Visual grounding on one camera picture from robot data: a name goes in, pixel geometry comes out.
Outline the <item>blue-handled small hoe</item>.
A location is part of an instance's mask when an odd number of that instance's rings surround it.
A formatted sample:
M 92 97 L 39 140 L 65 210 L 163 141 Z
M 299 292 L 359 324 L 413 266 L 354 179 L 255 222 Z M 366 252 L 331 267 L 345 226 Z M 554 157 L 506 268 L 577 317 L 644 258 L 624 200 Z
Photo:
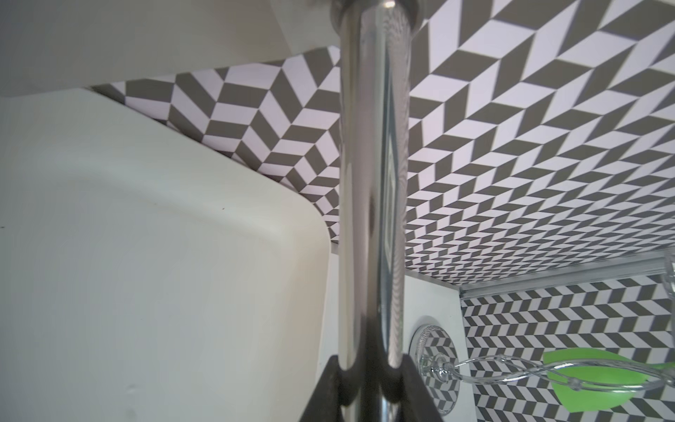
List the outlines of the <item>blue-handled small hoe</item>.
M 339 364 L 347 421 L 401 412 L 411 42 L 418 1 L 337 1 Z

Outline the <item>white storage box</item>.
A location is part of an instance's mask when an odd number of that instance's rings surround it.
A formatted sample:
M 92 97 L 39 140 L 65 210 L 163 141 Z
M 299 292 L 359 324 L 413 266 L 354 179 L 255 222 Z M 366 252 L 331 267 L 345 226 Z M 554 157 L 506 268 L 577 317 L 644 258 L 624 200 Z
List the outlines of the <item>white storage box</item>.
M 1 4 L 1 418 L 297 421 L 330 241 L 302 196 L 91 86 L 337 43 L 320 1 Z

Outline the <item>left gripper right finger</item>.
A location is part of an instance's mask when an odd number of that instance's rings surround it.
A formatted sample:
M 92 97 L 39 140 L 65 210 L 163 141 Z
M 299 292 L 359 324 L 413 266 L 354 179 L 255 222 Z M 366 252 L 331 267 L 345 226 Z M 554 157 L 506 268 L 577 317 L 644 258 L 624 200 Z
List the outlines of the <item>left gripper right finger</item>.
M 384 397 L 393 406 L 391 421 L 442 421 L 409 355 L 403 355 L 399 367 L 391 367 L 387 362 L 381 364 L 379 379 Z

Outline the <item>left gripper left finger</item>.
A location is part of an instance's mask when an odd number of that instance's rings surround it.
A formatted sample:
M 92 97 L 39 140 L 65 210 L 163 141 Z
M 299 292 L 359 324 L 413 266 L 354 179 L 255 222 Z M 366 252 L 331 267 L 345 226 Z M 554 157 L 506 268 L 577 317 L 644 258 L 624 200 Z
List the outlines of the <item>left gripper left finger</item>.
M 355 401 L 363 379 L 364 360 L 358 359 L 349 369 L 342 369 L 339 357 L 331 356 L 299 421 L 344 421 L 343 407 Z

